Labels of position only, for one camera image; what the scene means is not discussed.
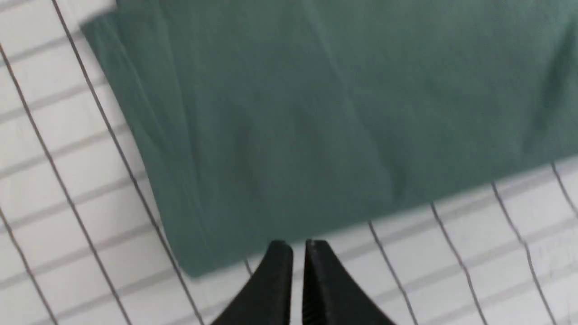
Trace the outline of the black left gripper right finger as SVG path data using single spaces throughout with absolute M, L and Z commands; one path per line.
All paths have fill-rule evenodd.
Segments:
M 330 244 L 308 239 L 302 293 L 304 325 L 392 325 L 353 280 Z

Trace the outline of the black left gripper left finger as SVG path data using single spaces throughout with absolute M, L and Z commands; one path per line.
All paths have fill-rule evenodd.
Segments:
M 288 325 L 291 315 L 293 249 L 284 241 L 269 243 L 247 284 L 214 325 Z

